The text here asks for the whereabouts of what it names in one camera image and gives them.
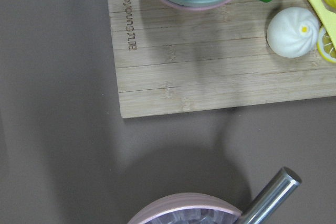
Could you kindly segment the bamboo cutting board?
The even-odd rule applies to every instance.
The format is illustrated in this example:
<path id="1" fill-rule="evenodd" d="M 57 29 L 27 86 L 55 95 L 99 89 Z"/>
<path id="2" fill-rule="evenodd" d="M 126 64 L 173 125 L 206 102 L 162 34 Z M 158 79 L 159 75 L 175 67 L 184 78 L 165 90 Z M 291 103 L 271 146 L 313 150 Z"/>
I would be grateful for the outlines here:
<path id="1" fill-rule="evenodd" d="M 232 0 L 190 12 L 159 0 L 108 0 L 121 116 L 331 97 L 335 64 L 288 59 L 266 42 L 271 19 L 307 0 Z"/>

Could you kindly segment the pink bowl under stack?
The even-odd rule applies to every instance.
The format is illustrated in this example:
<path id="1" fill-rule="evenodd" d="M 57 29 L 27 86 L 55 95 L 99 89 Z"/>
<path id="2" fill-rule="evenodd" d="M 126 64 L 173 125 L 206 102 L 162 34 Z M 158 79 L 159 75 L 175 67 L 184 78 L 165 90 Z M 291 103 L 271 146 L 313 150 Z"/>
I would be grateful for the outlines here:
<path id="1" fill-rule="evenodd" d="M 225 0 L 225 1 L 221 1 L 217 4 L 213 4 L 213 5 L 205 5 L 205 6 L 186 6 L 186 5 L 180 5 L 178 3 L 169 1 L 169 0 L 159 0 L 160 2 L 162 2 L 163 4 L 175 8 L 175 9 L 180 9 L 180 10 L 186 10 L 186 11 L 192 11 L 192 12 L 199 12 L 199 11 L 204 11 L 204 10 L 209 10 L 209 9 L 214 9 L 214 8 L 218 8 L 220 6 L 223 6 L 229 2 L 231 2 L 232 0 Z"/>

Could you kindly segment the large pink ribbed bowl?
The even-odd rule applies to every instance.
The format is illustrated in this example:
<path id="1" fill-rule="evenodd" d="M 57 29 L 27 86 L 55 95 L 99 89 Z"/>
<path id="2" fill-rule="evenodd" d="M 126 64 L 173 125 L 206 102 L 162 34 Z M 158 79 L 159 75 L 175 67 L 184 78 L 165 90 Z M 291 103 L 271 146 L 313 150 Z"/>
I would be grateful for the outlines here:
<path id="1" fill-rule="evenodd" d="M 196 223 L 212 217 L 215 223 L 234 223 L 241 210 L 214 196 L 200 193 L 178 193 L 160 198 L 142 208 L 129 223 Z"/>

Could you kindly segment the white steamed bun toy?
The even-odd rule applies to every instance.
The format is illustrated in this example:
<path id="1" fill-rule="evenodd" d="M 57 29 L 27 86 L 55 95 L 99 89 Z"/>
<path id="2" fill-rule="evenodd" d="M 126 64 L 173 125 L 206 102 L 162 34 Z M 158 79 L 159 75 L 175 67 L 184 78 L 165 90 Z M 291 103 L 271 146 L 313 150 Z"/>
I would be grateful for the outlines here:
<path id="1" fill-rule="evenodd" d="M 276 14 L 267 28 L 269 47 L 286 58 L 301 57 L 310 52 L 318 40 L 319 21 L 301 7 L 289 7 Z"/>

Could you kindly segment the steel scoop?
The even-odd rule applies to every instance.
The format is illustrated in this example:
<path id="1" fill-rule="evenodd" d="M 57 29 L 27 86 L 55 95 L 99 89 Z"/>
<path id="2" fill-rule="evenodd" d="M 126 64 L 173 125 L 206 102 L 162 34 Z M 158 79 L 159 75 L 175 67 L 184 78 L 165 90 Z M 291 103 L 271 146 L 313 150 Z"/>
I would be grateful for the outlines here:
<path id="1" fill-rule="evenodd" d="M 296 172 L 282 167 L 236 223 L 264 223 L 301 183 L 302 179 Z"/>

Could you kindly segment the lemon slice by bun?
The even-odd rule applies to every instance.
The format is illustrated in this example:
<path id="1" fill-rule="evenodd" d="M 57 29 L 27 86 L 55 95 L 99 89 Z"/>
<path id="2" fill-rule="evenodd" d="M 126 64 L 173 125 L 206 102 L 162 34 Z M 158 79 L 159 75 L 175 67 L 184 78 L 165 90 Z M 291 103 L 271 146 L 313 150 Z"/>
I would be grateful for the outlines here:
<path id="1" fill-rule="evenodd" d="M 323 26 L 319 29 L 317 50 L 324 60 L 335 63 L 335 48 Z"/>

